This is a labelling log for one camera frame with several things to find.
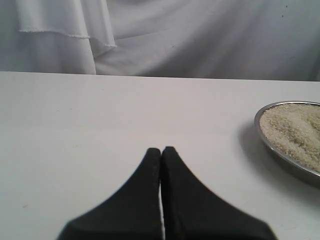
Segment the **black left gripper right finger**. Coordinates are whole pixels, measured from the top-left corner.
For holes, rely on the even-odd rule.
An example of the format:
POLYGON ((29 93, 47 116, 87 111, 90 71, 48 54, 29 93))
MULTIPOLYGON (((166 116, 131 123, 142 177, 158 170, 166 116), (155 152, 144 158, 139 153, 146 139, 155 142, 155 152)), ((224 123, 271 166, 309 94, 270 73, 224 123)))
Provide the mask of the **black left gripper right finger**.
POLYGON ((161 199, 167 240, 275 240, 263 221, 210 191, 186 166, 176 149, 161 157, 161 199))

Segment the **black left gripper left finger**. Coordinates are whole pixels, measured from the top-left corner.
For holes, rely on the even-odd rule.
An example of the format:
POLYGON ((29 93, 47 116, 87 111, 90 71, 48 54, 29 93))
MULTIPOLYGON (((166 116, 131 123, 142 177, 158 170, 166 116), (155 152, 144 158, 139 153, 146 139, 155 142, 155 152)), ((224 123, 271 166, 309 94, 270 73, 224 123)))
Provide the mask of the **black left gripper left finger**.
POLYGON ((106 201, 69 221, 60 240, 161 240, 161 152, 149 148, 126 183, 106 201))

